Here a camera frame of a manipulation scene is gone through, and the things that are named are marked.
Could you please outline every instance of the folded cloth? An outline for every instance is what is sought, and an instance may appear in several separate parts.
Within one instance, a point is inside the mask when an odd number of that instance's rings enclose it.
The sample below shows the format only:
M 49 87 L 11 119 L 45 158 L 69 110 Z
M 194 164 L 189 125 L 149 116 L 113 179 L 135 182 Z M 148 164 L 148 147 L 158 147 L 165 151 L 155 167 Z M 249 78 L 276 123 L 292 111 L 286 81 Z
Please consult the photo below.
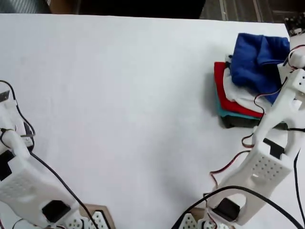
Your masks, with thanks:
M 258 93 L 273 93 L 281 86 L 277 64 L 289 54 L 289 41 L 282 37 L 238 34 L 230 67 L 232 81 Z M 273 103 L 277 94 L 266 96 Z
M 216 92 L 216 109 L 217 109 L 217 113 L 220 117 L 232 116 L 232 117 L 240 117 L 240 118 L 245 118 L 245 119 L 257 119 L 257 120 L 259 120 L 259 118 L 255 118 L 255 117 L 252 117 L 252 116 L 248 116 L 248 115 L 224 110 L 220 105 L 217 90 L 215 92 Z
M 237 102 L 240 106 L 243 106 L 249 110 L 262 113 L 263 110 L 254 104 L 254 99 L 257 93 L 253 93 L 251 89 L 246 89 L 245 87 L 236 86 L 232 82 L 232 77 L 230 73 L 232 55 L 226 55 L 225 57 L 225 70 L 224 70 L 224 92 L 225 97 L 231 102 Z M 264 108 L 266 111 L 271 107 L 271 103 L 268 102 L 263 96 L 259 97 L 255 101 L 259 106 Z
M 240 106 L 237 102 L 231 102 L 227 100 L 224 93 L 224 69 L 225 69 L 225 63 L 224 62 L 215 62 L 214 63 L 214 80 L 216 84 L 217 94 L 218 98 L 221 104 L 221 107 L 224 110 L 240 113 L 243 115 L 248 115 L 256 118 L 260 118 L 263 116 L 263 114 L 251 111 L 247 108 L 244 108 Z

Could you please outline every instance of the blue cloth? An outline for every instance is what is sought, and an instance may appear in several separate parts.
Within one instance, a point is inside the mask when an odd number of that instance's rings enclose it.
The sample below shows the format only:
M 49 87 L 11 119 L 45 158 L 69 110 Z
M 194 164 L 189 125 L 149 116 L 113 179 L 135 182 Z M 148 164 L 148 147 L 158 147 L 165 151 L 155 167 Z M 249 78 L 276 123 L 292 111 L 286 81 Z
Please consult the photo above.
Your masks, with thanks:
M 289 41 L 282 37 L 238 34 L 230 66 L 232 82 L 258 93 L 273 93 L 281 87 L 277 64 L 290 51 Z M 266 96 L 273 103 L 278 94 Z

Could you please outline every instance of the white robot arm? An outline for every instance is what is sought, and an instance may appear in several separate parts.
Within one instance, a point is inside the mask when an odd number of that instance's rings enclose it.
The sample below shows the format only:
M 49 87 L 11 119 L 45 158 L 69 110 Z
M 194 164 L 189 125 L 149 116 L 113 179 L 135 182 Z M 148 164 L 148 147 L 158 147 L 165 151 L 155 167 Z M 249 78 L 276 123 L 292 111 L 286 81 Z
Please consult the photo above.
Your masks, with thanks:
M 79 204 L 52 175 L 41 173 L 29 161 L 23 120 L 16 101 L 0 103 L 0 201 L 28 222 L 41 228 L 64 224 Z
M 305 138 L 305 53 L 298 48 L 305 34 L 291 39 L 291 50 L 287 61 L 278 66 L 282 88 L 272 107 L 266 111 L 253 132 L 250 153 L 242 164 L 228 174 L 215 190 L 227 186 L 245 187 L 269 198 L 273 190 L 294 169 L 294 159 Z M 267 139 L 267 133 L 277 124 L 288 126 L 288 142 L 285 148 Z M 240 207 L 228 197 L 234 194 L 245 196 L 245 204 Z M 244 225 L 266 202 L 240 189 L 228 189 L 211 196 L 207 200 L 205 216 L 195 228 L 228 229 L 231 225 Z M 179 229 L 190 225 L 187 214 Z

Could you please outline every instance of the black cable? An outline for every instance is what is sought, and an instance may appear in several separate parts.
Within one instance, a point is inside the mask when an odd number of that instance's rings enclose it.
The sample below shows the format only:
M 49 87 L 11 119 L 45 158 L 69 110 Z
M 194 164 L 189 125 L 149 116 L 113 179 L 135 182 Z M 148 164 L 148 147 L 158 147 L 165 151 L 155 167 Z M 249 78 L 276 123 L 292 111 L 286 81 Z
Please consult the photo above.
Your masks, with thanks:
M 304 223 L 304 227 L 305 227 L 305 217 L 304 217 L 304 212 L 303 212 L 303 207 L 301 204 L 301 199 L 300 199 L 300 194 L 299 194 L 299 184 L 297 182 L 297 170 L 296 170 L 296 163 L 297 163 L 297 159 L 299 157 L 299 152 L 297 153 L 297 155 L 295 156 L 295 160 L 294 160 L 294 171 L 295 171 L 295 192 L 296 192 L 296 198 L 297 198 L 297 203 L 299 205 L 300 211 L 301 211 L 301 215 L 302 215 L 302 219 L 303 219 L 303 223 Z
M 280 213 L 282 213 L 288 220 L 290 220 L 296 228 L 298 229 L 304 229 L 302 227 L 302 225 L 295 219 L 293 218 L 293 216 L 291 216 L 288 212 L 286 212 L 284 209 L 282 209 L 280 206 L 278 206 L 276 203 L 274 203 L 273 201 L 269 200 L 268 198 L 264 197 L 263 195 L 252 191 L 251 189 L 245 188 L 245 187 L 241 187 L 241 186 L 227 186 L 227 187 L 222 187 L 220 189 L 215 190 L 214 192 L 211 192 L 210 194 L 207 194 L 206 196 L 204 196 L 202 199 L 198 200 L 196 203 L 194 203 L 193 205 L 191 205 L 179 218 L 178 220 L 175 222 L 175 224 L 172 226 L 172 229 L 178 229 L 179 226 L 181 225 L 181 222 L 185 216 L 185 214 L 189 213 L 190 210 L 192 210 L 194 207 L 196 207 L 198 204 L 202 203 L 203 201 L 207 200 L 208 198 L 216 195 L 217 193 L 220 193 L 222 191 L 228 190 L 228 189 L 238 189 L 238 190 L 242 190 L 245 192 L 248 192 L 258 198 L 260 198 L 262 201 L 268 203 L 269 205 L 271 205 L 272 207 L 274 207 L 276 210 L 278 210 Z
M 33 142 L 33 146 L 32 149 L 35 146 L 35 142 L 34 142 L 34 138 L 32 137 L 32 142 Z M 89 219 L 92 221 L 92 223 L 94 224 L 94 226 L 96 227 L 96 229 L 99 229 L 98 225 L 96 224 L 96 222 L 94 221 L 92 215 L 90 214 L 89 210 L 87 209 L 87 207 L 84 205 L 84 203 L 77 197 L 77 195 L 75 195 L 75 193 L 69 188 L 69 186 L 63 181 L 63 179 L 54 171 L 54 169 L 52 169 L 47 163 L 45 163 L 43 160 L 41 160 L 36 154 L 34 154 L 32 152 L 32 150 L 29 150 L 30 155 L 35 158 L 37 161 L 39 161 L 43 166 L 45 166 L 49 171 L 51 171 L 55 177 L 62 183 L 62 185 L 68 190 L 68 192 L 76 199 L 76 201 L 79 203 L 79 205 L 81 205 L 81 207 L 85 210 L 85 212 L 87 213 Z
M 79 203 L 79 205 L 81 205 L 82 206 L 82 208 L 85 210 L 85 212 L 88 214 L 88 217 L 89 217 L 89 219 L 92 221 L 92 223 L 94 224 L 94 226 L 96 227 L 96 229 L 99 229 L 99 227 L 98 227 L 98 225 L 95 223 L 95 221 L 94 221 L 94 219 L 93 219 L 93 217 L 91 216 L 91 214 L 90 214 L 90 212 L 89 212 L 89 210 L 87 209 L 87 207 L 84 205 L 84 203 L 75 195 L 75 193 L 69 188 L 69 186 L 63 181 L 63 179 L 47 164 L 47 163 L 45 163 L 43 160 L 41 160 L 37 155 L 35 155 L 34 153 L 33 153 L 33 148 L 34 148 L 34 146 L 35 146 L 35 142 L 34 142 L 34 136 L 36 135 L 36 132 L 35 132 L 35 129 L 34 129 L 34 127 L 31 125 L 31 123 L 29 123 L 29 121 L 23 116 L 23 114 L 21 113 L 21 110 L 20 110 L 20 108 L 19 108 L 19 106 L 18 106 L 18 101 L 17 101 L 17 99 L 16 99 L 16 94 L 15 94 L 15 91 L 14 91 L 14 89 L 13 89 L 13 87 L 12 87 L 12 85 L 9 83 L 9 82 L 7 82 L 7 81 L 4 81 L 4 80 L 0 80 L 0 82 L 2 82 L 2 83 L 5 83 L 7 86 L 9 86 L 10 87 L 10 90 L 11 90 L 11 93 L 12 93 L 12 96 L 13 96 L 13 99 L 16 101 L 16 107 L 17 107 L 17 111 L 18 111 L 18 113 L 19 113 L 19 115 L 22 117 L 22 119 L 29 125 L 29 127 L 31 128 L 31 130 L 32 130 L 32 134 L 30 134 L 30 135 L 22 135 L 21 137 L 30 137 L 31 138 L 31 140 L 32 140 L 32 142 L 33 142 L 33 145 L 32 145 L 32 147 L 31 147 L 31 149 L 29 150 L 29 153 L 30 153 L 30 155 L 33 157 L 33 158 L 35 158 L 37 161 L 39 161 L 41 164 L 43 164 L 49 171 L 51 171 L 54 175 L 55 175 L 55 177 L 62 183 L 62 185 L 68 190 L 68 192 L 76 199 L 76 201 Z M 2 140 L 2 137 L 3 137 L 3 135 L 4 135 L 4 133 L 7 131 L 8 129 L 3 129 L 3 131 L 2 131 L 2 134 L 0 135 L 0 141 L 7 147 L 7 148 L 9 148 L 4 142 L 3 142 L 3 140 Z
M 13 227 L 11 228 L 11 229 L 15 229 L 15 226 L 17 225 L 17 223 L 19 223 L 20 221 L 23 221 L 24 219 L 19 219 L 19 220 L 17 220 L 15 223 L 14 223 L 14 225 L 13 225 Z
M 3 224 L 2 224 L 1 219 L 0 219 L 0 229 L 5 229 L 4 226 L 3 226 Z
M 0 129 L 0 131 L 2 132 L 1 133 L 1 135 L 0 135 L 0 141 L 2 142 L 2 144 L 4 144 L 7 148 L 9 148 L 10 149 L 10 147 L 7 145 L 7 144 L 5 144 L 5 142 L 3 141 L 3 135 L 8 131 L 8 130 L 12 130 L 12 131 L 15 131 L 15 130 L 13 130 L 13 129 L 5 129 L 5 128 L 1 128 Z
M 12 96 L 13 96 L 13 99 L 16 101 L 16 108 L 17 108 L 17 111 L 19 113 L 19 115 L 21 116 L 21 118 L 29 125 L 29 127 L 31 128 L 32 130 L 32 134 L 30 135 L 21 135 L 21 137 L 34 137 L 36 135 L 36 132 L 35 132 L 35 129 L 34 127 L 29 123 L 29 121 L 23 116 L 23 114 L 21 113 L 21 110 L 19 108 L 19 105 L 18 105 L 18 102 L 17 102 L 17 99 L 16 99 L 16 94 L 15 94 L 15 91 L 12 87 L 12 85 L 5 81 L 5 80 L 0 80 L 0 83 L 5 83 L 7 86 L 10 87 L 10 90 L 11 90 L 11 93 L 12 93 Z

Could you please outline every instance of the white surface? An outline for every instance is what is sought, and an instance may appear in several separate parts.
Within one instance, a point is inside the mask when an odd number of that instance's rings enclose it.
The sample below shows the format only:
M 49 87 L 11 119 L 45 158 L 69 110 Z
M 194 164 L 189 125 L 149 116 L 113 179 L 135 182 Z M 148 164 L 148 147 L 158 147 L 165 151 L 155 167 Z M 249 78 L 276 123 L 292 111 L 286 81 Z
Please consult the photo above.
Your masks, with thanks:
M 0 15 L 0 28 L 1 78 L 36 128 L 34 151 L 117 229 L 168 229 L 212 189 L 208 172 L 250 133 L 221 127 L 214 62 L 239 32 L 287 36 L 280 24 L 100 16 Z M 293 174 L 271 199 L 301 219 Z M 243 228 L 291 226 L 266 206 Z

